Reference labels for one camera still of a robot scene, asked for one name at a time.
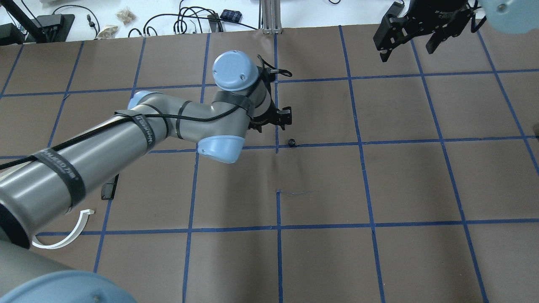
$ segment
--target white plastic strip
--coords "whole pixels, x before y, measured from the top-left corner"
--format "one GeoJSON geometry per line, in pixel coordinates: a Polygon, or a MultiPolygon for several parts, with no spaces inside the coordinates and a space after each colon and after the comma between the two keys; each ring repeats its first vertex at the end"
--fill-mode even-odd
{"type": "Polygon", "coordinates": [[[86,222],[88,222],[88,216],[94,214],[95,212],[91,209],[85,209],[81,210],[79,214],[79,221],[77,222],[77,225],[73,229],[73,231],[62,241],[51,244],[51,245],[43,245],[35,236],[32,238],[32,245],[34,245],[37,248],[40,249],[59,249],[62,248],[69,243],[73,242],[82,232],[84,227],[86,226],[86,222]]]}

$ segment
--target metal post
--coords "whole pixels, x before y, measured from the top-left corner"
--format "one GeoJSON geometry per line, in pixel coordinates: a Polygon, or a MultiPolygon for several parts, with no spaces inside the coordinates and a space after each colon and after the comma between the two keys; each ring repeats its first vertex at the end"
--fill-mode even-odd
{"type": "Polygon", "coordinates": [[[281,33],[281,0],[260,0],[262,7],[262,32],[268,34],[281,33]]]}
{"type": "Polygon", "coordinates": [[[13,2],[13,0],[0,0],[0,4],[5,7],[13,18],[28,31],[28,33],[34,37],[37,43],[47,43],[47,37],[43,33],[42,29],[37,27],[30,18],[20,9],[20,7],[13,2]]]}

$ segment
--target clear plastic bag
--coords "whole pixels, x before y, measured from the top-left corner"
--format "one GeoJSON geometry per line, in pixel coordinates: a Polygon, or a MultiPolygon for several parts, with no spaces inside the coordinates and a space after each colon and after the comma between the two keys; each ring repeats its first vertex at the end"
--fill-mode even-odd
{"type": "Polygon", "coordinates": [[[124,8],[123,10],[120,10],[116,13],[116,16],[120,21],[123,22],[124,25],[128,24],[129,22],[136,19],[136,15],[132,13],[128,7],[124,8]]]}

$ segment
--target silver robotic arm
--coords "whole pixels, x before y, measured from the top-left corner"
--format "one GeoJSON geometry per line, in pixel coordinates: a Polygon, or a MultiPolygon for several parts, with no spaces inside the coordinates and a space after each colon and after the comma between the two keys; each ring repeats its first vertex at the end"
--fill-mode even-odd
{"type": "MultiPolygon", "coordinates": [[[[26,249],[31,238],[79,204],[85,193],[101,187],[168,136],[197,142],[201,155],[234,163],[249,128],[261,131],[267,123],[282,128],[290,125],[291,109],[280,111],[275,107],[270,82],[276,73],[291,74],[273,68],[263,59],[261,62],[262,67],[257,67],[242,52],[223,53],[212,69],[221,88],[212,104],[138,92],[129,102],[129,110],[117,111],[103,124],[55,148],[41,150],[20,161],[31,162],[0,175],[0,296],[7,294],[0,302],[12,302],[13,298],[20,300],[13,302],[26,302],[21,298],[30,298],[32,293],[43,298],[43,290],[53,289],[64,280],[95,285],[86,289],[84,298],[88,300],[93,299],[92,293],[102,290],[118,298],[130,298],[103,277],[69,271],[64,265],[29,252],[26,249]]],[[[63,300],[52,301],[70,302],[68,297],[63,300]]],[[[75,297],[72,301],[85,302],[75,297]]]]}

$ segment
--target black strap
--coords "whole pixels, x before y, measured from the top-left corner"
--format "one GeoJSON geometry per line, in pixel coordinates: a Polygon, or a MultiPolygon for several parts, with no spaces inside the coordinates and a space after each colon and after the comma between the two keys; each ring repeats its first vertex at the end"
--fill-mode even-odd
{"type": "Polygon", "coordinates": [[[253,118],[254,105],[253,105],[253,102],[249,99],[249,97],[246,97],[243,95],[236,95],[228,91],[218,91],[215,94],[214,100],[215,101],[212,103],[225,102],[225,103],[237,105],[243,108],[244,110],[246,110],[247,115],[251,117],[251,119],[253,118]]]}
{"type": "Polygon", "coordinates": [[[52,169],[64,181],[71,195],[71,207],[76,206],[86,196],[82,177],[71,163],[52,148],[45,148],[34,154],[37,160],[52,169]]]}
{"type": "MultiPolygon", "coordinates": [[[[156,111],[159,115],[162,115],[163,113],[159,110],[159,108],[151,105],[151,104],[146,104],[146,103],[141,103],[139,105],[146,105],[148,107],[151,107],[154,111],[156,111]]],[[[170,130],[168,128],[168,121],[167,121],[167,118],[163,117],[163,122],[165,122],[165,127],[167,128],[167,136],[168,134],[170,134],[170,130]]]]}
{"type": "MultiPolygon", "coordinates": [[[[182,104],[182,107],[179,108],[179,111],[178,111],[178,116],[181,116],[183,114],[183,110],[185,109],[185,107],[187,106],[187,104],[191,103],[191,101],[186,101],[182,104]]],[[[178,135],[178,138],[182,139],[183,140],[183,137],[182,137],[182,134],[180,133],[179,131],[179,122],[181,121],[182,119],[176,119],[176,134],[178,135]]]]}
{"type": "Polygon", "coordinates": [[[0,203],[0,228],[8,236],[9,241],[22,248],[30,248],[30,240],[23,227],[13,214],[0,203]]]}
{"type": "Polygon", "coordinates": [[[155,133],[153,128],[148,122],[148,119],[141,113],[133,111],[131,109],[124,109],[122,111],[114,112],[115,116],[131,117],[133,122],[140,128],[144,137],[146,137],[146,152],[152,150],[155,146],[155,133]]]}

